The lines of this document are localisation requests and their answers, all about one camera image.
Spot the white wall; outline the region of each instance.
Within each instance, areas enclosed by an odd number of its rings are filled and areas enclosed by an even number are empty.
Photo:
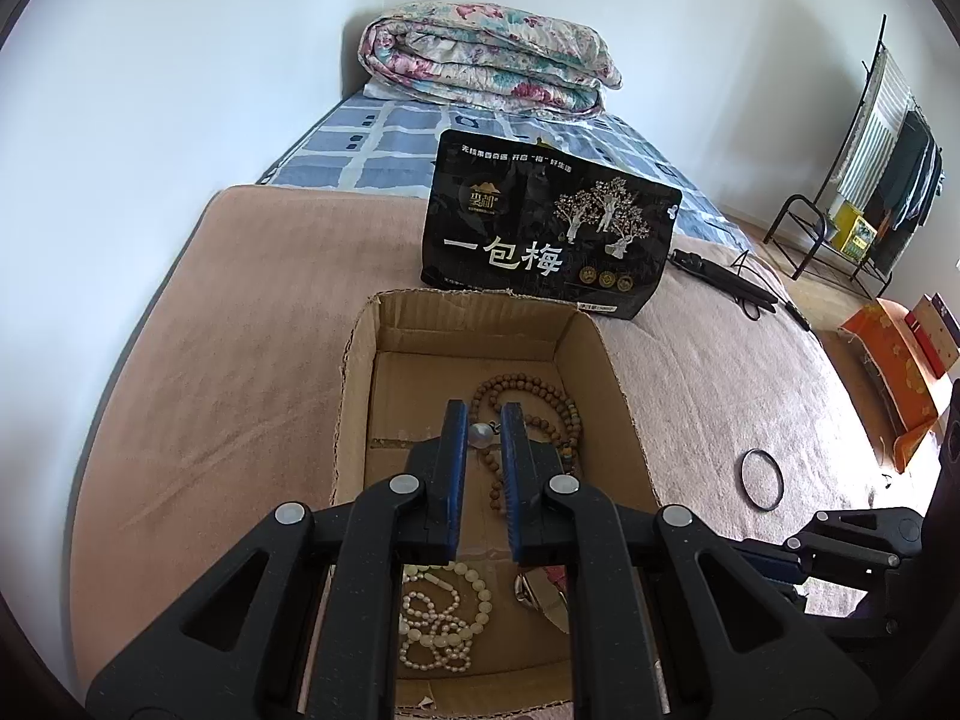
[[[960,155],[949,146],[960,148],[960,49],[930,0],[455,1],[500,2],[596,28],[624,76],[608,94],[611,111],[747,221],[766,225],[786,196],[818,189],[856,109],[860,62],[872,57],[883,13],[885,42],[943,142],[947,170],[949,151]],[[960,231],[960,175],[933,221],[947,216],[952,226],[937,232],[944,241]],[[930,283],[915,262],[934,237],[928,228],[891,292],[909,305]],[[942,267],[960,257],[960,245],[941,254],[939,289],[950,292],[949,283],[960,310],[960,274]]]
[[[381,5],[31,0],[0,50],[0,589],[68,682],[64,516],[107,377],[210,196],[359,85]]]

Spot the black rubber ring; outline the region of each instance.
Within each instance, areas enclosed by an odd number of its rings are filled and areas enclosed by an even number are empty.
[[[771,466],[774,471],[776,471],[776,486],[778,491],[776,492],[776,501],[774,501],[770,506],[762,506],[758,504],[757,501],[751,498],[750,493],[747,492],[747,482],[743,478],[743,466],[745,466],[747,458],[751,455],[760,455],[763,459],[767,461],[767,464]],[[755,506],[760,512],[773,512],[776,507],[781,504],[781,501],[784,499],[784,471],[781,470],[781,467],[778,465],[776,460],[774,460],[773,455],[771,455],[766,449],[748,449],[743,453],[743,457],[740,458],[740,489],[743,490],[743,494],[747,496],[747,500]]]

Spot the tree illustration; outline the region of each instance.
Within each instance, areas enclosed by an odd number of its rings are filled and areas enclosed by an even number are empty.
[[[561,194],[554,203],[554,212],[558,218],[569,224],[566,228],[566,240],[573,241],[577,230],[583,223],[594,223],[602,213],[596,197],[591,191],[580,189],[576,194]]]
[[[623,259],[635,238],[646,238],[650,234],[650,225],[635,205],[618,205],[611,216],[610,226],[620,238],[615,244],[606,245],[604,250],[618,260]]]
[[[616,209],[620,206],[629,205],[632,200],[632,193],[627,190],[627,181],[617,176],[610,181],[597,181],[593,185],[592,194],[603,209],[603,215],[600,218],[600,223],[597,224],[597,230],[607,232],[610,229]]]

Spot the logo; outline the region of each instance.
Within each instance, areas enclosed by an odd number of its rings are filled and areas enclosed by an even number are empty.
[[[496,209],[496,201],[499,196],[500,190],[493,186],[490,181],[474,184],[470,187],[469,210],[479,214],[492,214]]]

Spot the hanging clothes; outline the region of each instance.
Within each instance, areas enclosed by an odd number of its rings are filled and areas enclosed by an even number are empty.
[[[889,276],[899,258],[904,256],[906,247],[910,245],[918,228],[922,227],[930,215],[933,199],[941,189],[941,175],[943,173],[943,156],[939,148],[934,146],[931,162],[930,179],[925,182],[925,190],[916,205],[916,211],[906,218],[896,228],[888,228],[882,237],[877,238],[870,249],[870,258],[874,266],[884,276]],[[876,191],[867,204],[864,218],[876,227],[882,225],[882,220],[890,212],[883,207],[883,200]]]
[[[892,228],[918,213],[932,180],[935,156],[936,143],[930,128],[916,110],[908,111],[875,190],[882,199],[883,210],[890,215]]]
[[[877,187],[894,151],[910,100],[904,74],[887,47],[880,47],[863,103],[841,149],[843,156],[830,176],[837,194],[854,208],[862,210]]]

